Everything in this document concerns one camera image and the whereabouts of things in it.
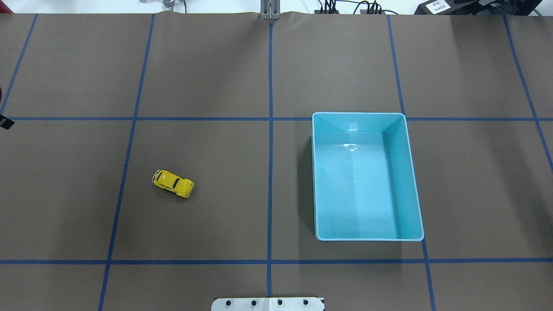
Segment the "table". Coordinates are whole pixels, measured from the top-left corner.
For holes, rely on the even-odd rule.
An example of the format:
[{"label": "table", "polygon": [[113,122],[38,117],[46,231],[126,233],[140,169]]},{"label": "table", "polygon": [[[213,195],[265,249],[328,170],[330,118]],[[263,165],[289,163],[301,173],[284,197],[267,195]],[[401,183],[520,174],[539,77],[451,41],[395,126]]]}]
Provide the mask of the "table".
[{"label": "table", "polygon": [[[550,310],[551,18],[0,16],[0,309]],[[311,115],[408,118],[426,238],[314,236]],[[150,183],[167,169],[191,198]]]}]

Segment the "car roof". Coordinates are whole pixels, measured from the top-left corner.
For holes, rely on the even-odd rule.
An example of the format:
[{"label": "car roof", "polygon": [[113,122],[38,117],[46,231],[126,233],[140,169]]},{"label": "car roof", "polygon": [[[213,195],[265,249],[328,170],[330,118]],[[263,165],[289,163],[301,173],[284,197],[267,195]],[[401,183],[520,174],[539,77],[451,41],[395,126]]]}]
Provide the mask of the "car roof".
[{"label": "car roof", "polygon": [[177,175],[169,172],[168,170],[164,170],[162,169],[161,170],[161,177],[159,178],[159,180],[157,180],[158,183],[162,184],[162,185],[165,185],[165,186],[168,186],[168,187],[173,187],[173,184],[175,183],[175,180],[178,178]]}]

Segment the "metal post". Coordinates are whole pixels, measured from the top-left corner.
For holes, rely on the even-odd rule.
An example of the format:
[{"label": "metal post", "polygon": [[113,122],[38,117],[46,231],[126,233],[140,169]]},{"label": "metal post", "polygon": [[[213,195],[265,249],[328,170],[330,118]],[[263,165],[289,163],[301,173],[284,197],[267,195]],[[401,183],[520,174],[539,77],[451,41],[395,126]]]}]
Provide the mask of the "metal post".
[{"label": "metal post", "polygon": [[261,0],[261,19],[280,19],[280,0]]}]

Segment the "black object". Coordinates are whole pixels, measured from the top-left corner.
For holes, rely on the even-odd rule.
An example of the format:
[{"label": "black object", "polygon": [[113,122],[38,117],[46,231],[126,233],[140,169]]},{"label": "black object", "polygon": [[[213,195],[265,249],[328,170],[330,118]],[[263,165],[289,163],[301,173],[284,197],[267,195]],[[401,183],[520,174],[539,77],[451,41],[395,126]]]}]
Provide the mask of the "black object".
[{"label": "black object", "polygon": [[0,115],[0,127],[9,129],[10,127],[12,127],[12,125],[14,125],[14,123],[15,122],[13,122],[12,120]]},{"label": "black object", "polygon": [[[415,15],[454,15],[455,11],[463,9],[467,6],[470,6],[472,4],[477,3],[478,0],[428,0],[426,2],[422,2],[419,4],[417,9],[415,10]],[[428,9],[427,5],[432,4],[431,9]],[[448,9],[441,10],[442,6],[449,7]]]},{"label": "black object", "polygon": [[[520,15],[530,14],[542,0],[428,0],[419,4],[415,10],[417,15]],[[436,10],[445,4],[448,9]]]},{"label": "black object", "polygon": [[328,10],[327,13],[325,13],[324,10],[315,10],[315,14],[340,14],[340,11],[335,10],[331,13],[330,10]]}]

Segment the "white metal plate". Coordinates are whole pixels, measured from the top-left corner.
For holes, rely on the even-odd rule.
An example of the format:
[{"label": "white metal plate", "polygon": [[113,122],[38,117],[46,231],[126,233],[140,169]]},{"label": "white metal plate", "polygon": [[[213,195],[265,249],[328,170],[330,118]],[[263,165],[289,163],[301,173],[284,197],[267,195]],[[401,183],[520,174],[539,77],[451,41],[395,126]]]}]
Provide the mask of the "white metal plate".
[{"label": "white metal plate", "polygon": [[426,7],[428,8],[428,10],[432,12],[432,14],[438,14],[440,12],[443,12],[451,8],[449,4],[447,4],[446,0],[434,1],[432,3],[427,4]]},{"label": "white metal plate", "polygon": [[211,311],[324,311],[325,299],[295,298],[219,298]]}]

